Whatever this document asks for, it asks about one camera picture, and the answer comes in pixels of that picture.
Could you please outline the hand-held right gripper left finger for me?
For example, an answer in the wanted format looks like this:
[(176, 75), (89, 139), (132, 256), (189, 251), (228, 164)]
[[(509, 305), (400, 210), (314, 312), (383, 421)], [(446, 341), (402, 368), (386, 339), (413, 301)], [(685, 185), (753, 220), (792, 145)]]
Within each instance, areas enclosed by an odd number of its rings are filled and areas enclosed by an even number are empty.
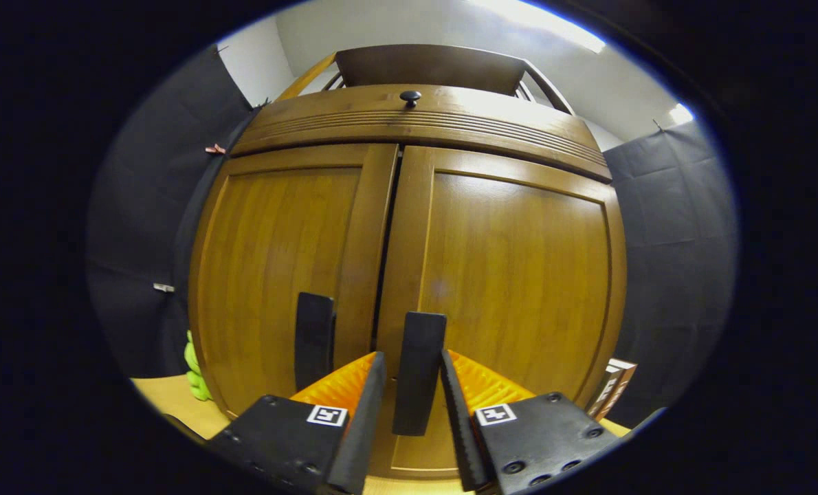
[(207, 446), (277, 494), (361, 494), (386, 379), (383, 352), (293, 397), (265, 395)]

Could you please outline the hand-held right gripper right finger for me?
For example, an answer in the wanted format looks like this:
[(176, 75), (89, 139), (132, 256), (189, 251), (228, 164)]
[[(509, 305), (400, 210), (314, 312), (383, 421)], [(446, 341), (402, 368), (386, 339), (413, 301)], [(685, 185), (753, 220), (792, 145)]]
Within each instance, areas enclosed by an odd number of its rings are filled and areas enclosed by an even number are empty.
[(456, 352), (441, 352), (441, 382), (465, 491), (542, 494), (619, 445), (566, 395), (534, 395)]

